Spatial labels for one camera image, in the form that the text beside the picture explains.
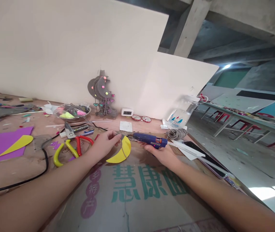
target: label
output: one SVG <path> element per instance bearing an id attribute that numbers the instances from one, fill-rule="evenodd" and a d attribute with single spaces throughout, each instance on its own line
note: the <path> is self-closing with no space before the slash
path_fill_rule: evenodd
<path id="1" fill-rule="evenodd" d="M 179 127 L 181 122 L 182 122 L 182 117 L 175 116 L 174 114 L 172 114 L 172 116 L 169 119 L 169 123 L 174 127 Z"/>
<path id="2" fill-rule="evenodd" d="M 155 143 L 155 142 L 150 142 L 150 144 L 153 144 L 153 145 L 158 145 L 158 146 L 160 146 L 160 145 L 161 145 L 160 143 Z"/>

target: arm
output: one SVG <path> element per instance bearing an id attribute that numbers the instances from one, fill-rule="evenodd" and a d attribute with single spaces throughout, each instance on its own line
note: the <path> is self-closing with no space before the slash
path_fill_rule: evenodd
<path id="1" fill-rule="evenodd" d="M 0 197 L 0 231 L 37 231 L 120 139 L 107 131 L 83 156 Z"/>
<path id="2" fill-rule="evenodd" d="M 218 179 L 182 163 L 169 147 L 157 150 L 144 143 L 141 146 L 177 174 L 236 231 L 275 231 L 275 213 L 268 208 Z"/>

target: blue glue gun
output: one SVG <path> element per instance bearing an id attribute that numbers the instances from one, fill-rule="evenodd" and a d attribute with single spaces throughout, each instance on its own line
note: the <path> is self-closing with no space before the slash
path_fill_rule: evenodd
<path id="1" fill-rule="evenodd" d="M 142 134 L 142 133 L 133 133 L 133 138 L 135 138 L 138 141 L 150 144 L 155 149 L 159 149 L 160 147 L 165 147 L 167 145 L 167 139 L 157 138 L 154 135 Z"/>

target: concrete floor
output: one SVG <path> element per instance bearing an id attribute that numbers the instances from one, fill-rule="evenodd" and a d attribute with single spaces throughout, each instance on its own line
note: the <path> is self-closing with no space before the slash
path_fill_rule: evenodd
<path id="1" fill-rule="evenodd" d="M 213 137 L 222 123 L 214 123 L 210 115 L 202 120 L 201 116 L 200 112 L 192 114 L 187 123 L 188 132 L 275 212 L 275 179 L 266 174 L 275 173 L 275 149 L 251 143 L 251 138 L 246 136 L 233 140 L 237 131 L 223 130 Z"/>

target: purple foam sheet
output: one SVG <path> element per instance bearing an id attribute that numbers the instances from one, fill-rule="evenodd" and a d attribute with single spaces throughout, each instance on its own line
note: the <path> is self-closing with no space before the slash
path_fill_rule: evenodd
<path id="1" fill-rule="evenodd" d="M 6 151 L 23 135 L 30 135 L 33 127 L 20 128 L 14 132 L 0 133 L 0 154 Z M 0 156 L 0 161 L 16 158 L 24 154 L 25 147 L 22 147 L 16 151 Z"/>

